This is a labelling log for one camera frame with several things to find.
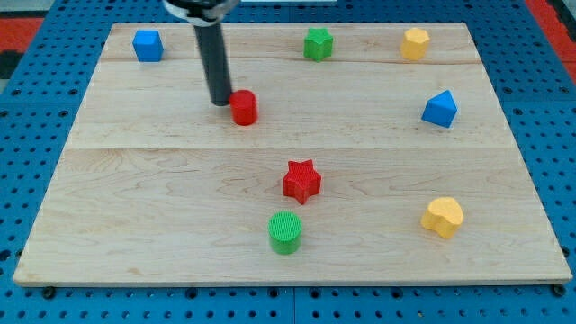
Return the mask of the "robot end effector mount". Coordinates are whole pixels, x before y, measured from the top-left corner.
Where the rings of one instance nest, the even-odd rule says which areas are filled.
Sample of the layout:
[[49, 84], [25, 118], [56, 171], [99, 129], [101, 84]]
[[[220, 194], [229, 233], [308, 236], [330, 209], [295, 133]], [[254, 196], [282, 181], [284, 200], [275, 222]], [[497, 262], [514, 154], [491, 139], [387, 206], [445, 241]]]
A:
[[174, 17], [193, 26], [210, 27], [220, 23], [239, 0], [163, 0], [162, 3]]

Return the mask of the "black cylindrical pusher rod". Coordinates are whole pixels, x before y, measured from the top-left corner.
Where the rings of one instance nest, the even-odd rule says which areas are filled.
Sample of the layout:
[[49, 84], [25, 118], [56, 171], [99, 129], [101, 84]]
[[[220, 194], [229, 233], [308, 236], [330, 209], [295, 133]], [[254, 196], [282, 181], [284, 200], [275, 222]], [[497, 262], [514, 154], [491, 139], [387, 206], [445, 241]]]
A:
[[232, 93], [230, 70], [221, 24], [194, 28], [211, 103], [226, 106]]

